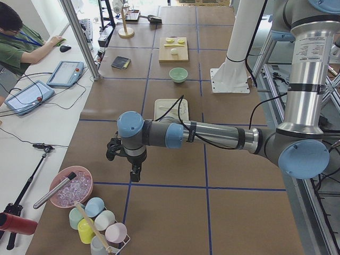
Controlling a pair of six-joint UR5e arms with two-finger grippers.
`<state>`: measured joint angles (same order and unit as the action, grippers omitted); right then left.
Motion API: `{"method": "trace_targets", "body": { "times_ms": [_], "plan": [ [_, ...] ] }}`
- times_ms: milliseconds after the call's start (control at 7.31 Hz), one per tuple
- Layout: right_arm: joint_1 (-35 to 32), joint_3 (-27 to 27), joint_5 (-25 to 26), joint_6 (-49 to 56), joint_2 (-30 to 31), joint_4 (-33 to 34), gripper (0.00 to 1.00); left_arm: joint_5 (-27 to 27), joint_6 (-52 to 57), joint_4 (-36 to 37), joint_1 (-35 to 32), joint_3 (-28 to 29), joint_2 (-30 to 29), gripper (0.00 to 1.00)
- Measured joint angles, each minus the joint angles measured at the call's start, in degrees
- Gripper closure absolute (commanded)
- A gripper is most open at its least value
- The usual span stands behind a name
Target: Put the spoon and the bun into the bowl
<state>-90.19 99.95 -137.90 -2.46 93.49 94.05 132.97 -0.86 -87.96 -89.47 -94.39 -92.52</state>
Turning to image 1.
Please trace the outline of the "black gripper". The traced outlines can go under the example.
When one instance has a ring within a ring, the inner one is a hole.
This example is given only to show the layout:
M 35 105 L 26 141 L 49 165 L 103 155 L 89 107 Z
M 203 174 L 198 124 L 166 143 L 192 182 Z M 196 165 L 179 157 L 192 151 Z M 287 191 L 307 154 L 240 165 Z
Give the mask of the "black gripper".
M 140 181 L 140 173 L 142 163 L 147 158 L 147 150 L 146 148 L 139 148 L 136 150 L 124 149 L 127 154 L 127 159 L 131 163 L 133 172 L 130 172 L 130 179 L 132 182 Z

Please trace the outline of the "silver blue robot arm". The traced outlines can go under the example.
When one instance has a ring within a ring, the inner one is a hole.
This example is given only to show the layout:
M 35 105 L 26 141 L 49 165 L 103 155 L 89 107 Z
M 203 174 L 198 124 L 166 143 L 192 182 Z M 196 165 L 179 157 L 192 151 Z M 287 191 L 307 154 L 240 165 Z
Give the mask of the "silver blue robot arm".
M 339 1 L 275 1 L 271 33 L 275 39 L 294 41 L 284 119 L 275 130 L 184 121 L 167 115 L 144 120 L 129 111 L 117 120 L 107 158 L 127 158 L 132 165 L 130 179 L 138 182 L 148 146 L 177 149 L 184 142 L 203 142 L 260 155 L 296 179 L 317 176 L 330 161 L 318 122 L 338 31 Z

